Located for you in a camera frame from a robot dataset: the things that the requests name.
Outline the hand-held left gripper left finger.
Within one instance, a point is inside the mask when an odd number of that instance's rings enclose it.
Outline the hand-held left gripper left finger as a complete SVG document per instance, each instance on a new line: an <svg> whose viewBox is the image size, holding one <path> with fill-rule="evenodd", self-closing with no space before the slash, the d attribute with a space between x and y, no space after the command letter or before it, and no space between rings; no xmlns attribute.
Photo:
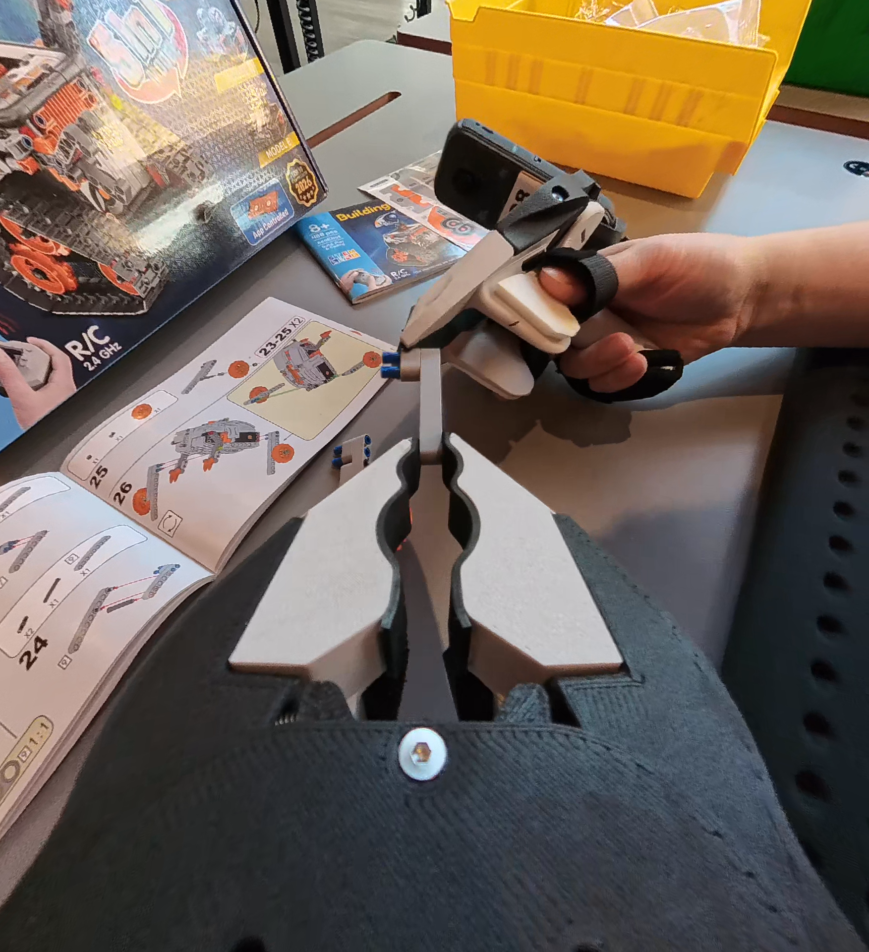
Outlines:
<svg viewBox="0 0 869 952"><path fill-rule="evenodd" d="M395 551L416 490L417 439L404 439L310 508L230 667L331 682L368 718L395 718L408 656Z"/></svg>

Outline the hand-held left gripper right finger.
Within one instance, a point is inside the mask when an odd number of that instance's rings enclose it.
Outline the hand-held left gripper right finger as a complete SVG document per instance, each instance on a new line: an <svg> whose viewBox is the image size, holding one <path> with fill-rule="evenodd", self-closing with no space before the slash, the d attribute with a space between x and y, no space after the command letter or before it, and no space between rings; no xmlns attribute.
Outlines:
<svg viewBox="0 0 869 952"><path fill-rule="evenodd" d="M455 434L442 472L462 547L444 653L455 708L493 710L520 684L622 673L555 513Z"/></svg>

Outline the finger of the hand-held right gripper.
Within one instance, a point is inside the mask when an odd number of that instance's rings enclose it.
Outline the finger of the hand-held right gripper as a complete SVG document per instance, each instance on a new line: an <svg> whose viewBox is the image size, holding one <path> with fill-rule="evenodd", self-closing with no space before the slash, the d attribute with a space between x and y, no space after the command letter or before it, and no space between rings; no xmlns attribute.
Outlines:
<svg viewBox="0 0 869 952"><path fill-rule="evenodd" d="M442 361L504 399L529 395L537 380L537 348L477 308L434 332Z"/></svg>
<svg viewBox="0 0 869 952"><path fill-rule="evenodd" d="M444 327L464 309L481 284L514 255L513 245L502 234L489 232L412 307L400 337L402 349L418 347L431 333Z"/></svg>

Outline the grey beam with blue pins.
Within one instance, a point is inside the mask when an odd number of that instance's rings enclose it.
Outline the grey beam with blue pins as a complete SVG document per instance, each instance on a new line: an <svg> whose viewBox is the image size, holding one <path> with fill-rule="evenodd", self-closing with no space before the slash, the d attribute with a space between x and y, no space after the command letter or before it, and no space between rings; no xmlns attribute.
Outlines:
<svg viewBox="0 0 869 952"><path fill-rule="evenodd" d="M419 384L419 451L422 466L441 462L443 446L443 404L441 351L414 349L389 351L382 355L381 376Z"/></svg>

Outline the person's right forearm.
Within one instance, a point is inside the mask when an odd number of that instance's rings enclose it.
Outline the person's right forearm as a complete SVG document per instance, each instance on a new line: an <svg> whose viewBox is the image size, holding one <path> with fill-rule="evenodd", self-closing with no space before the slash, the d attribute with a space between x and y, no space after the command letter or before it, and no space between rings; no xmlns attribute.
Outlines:
<svg viewBox="0 0 869 952"><path fill-rule="evenodd" d="M869 349L869 221L750 240L744 347Z"/></svg>

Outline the person's right hand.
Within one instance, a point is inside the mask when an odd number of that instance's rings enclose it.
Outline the person's right hand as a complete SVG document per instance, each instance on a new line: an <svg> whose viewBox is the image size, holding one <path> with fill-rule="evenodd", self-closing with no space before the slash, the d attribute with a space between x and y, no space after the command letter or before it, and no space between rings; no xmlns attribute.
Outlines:
<svg viewBox="0 0 869 952"><path fill-rule="evenodd" d="M659 349L679 351L686 363L730 347L754 314L759 250L754 239L709 233L657 235L605 248L619 282L611 310ZM579 280L562 268L544 268L539 280L567 306L584 302ZM633 339L617 332L596 343L574 343L560 367L594 391L614 393L635 385L647 363Z"/></svg>

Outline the sticker sheet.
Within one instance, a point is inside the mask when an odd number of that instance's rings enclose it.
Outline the sticker sheet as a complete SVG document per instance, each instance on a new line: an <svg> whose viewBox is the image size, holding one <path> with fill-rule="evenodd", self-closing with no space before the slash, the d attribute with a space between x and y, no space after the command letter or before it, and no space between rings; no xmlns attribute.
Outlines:
<svg viewBox="0 0 869 952"><path fill-rule="evenodd" d="M469 250L488 234L488 230L437 199L433 182L440 157L441 150L437 150L389 175L362 184L359 189Z"/></svg>

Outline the small blue booklet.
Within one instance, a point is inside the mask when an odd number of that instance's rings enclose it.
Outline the small blue booklet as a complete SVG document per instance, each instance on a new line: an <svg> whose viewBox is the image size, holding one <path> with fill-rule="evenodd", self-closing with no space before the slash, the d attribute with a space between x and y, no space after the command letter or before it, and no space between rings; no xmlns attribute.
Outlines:
<svg viewBox="0 0 869 952"><path fill-rule="evenodd" d="M352 304L436 277L465 249L388 204L312 213L294 226Z"/></svg>

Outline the yellow plastic bin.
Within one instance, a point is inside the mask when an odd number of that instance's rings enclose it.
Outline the yellow plastic bin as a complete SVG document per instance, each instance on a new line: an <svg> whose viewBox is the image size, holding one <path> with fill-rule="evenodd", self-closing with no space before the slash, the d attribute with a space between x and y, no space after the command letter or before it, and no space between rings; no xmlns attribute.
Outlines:
<svg viewBox="0 0 869 952"><path fill-rule="evenodd" d="M764 125L809 1L761 2L749 47L576 17L579 2L449 2L458 118L542 158L697 198Z"/></svg>

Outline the grey beam with orange wheel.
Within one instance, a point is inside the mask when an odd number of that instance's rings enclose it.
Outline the grey beam with orange wheel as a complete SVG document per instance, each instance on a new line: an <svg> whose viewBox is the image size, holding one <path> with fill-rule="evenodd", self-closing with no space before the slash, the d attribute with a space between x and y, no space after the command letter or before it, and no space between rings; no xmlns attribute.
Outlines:
<svg viewBox="0 0 869 952"><path fill-rule="evenodd" d="M403 440L373 461L368 434L350 438L333 449L342 494L342 522L356 530L355 541L377 538L380 549L397 553L412 526L410 500L417 491L420 462L416 440Z"/></svg>

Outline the open instruction booklet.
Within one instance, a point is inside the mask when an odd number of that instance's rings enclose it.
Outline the open instruction booklet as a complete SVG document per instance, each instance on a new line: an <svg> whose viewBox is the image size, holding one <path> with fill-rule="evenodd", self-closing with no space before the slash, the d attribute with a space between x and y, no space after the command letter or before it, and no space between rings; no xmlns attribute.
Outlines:
<svg viewBox="0 0 869 952"><path fill-rule="evenodd" d="M270 298L0 486L0 837L136 653L385 384L394 346Z"/></svg>

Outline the clear plastic bag pile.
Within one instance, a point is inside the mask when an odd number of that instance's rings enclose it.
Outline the clear plastic bag pile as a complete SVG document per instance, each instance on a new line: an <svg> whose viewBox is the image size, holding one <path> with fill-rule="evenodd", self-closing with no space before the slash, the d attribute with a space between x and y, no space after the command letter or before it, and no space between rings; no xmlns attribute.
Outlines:
<svg viewBox="0 0 869 952"><path fill-rule="evenodd" d="M761 32L760 1L723 1L700 6L670 6L661 12L653 1L571 2L571 15L601 26L649 31L753 49L769 37Z"/></svg>

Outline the black perforated chair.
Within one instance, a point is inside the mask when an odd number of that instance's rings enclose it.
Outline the black perforated chair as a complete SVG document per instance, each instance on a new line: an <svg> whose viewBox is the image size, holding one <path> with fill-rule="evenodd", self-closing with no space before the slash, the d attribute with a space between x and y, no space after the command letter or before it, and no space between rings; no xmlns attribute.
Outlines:
<svg viewBox="0 0 869 952"><path fill-rule="evenodd" d="M795 361L723 680L869 947L869 351Z"/></svg>

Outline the blue toy robot box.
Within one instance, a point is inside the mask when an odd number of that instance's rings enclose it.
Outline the blue toy robot box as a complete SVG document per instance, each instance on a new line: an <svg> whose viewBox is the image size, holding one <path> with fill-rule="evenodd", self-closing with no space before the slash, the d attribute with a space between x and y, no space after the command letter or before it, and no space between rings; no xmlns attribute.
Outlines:
<svg viewBox="0 0 869 952"><path fill-rule="evenodd" d="M0 452L326 195L248 2L0 2Z"/></svg>

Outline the green plastic bin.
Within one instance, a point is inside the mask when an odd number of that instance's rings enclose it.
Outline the green plastic bin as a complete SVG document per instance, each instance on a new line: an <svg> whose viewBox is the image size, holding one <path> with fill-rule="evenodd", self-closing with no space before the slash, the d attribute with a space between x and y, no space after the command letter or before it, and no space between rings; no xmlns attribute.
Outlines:
<svg viewBox="0 0 869 952"><path fill-rule="evenodd" d="M869 1L813 1L785 83L869 98Z"/></svg>

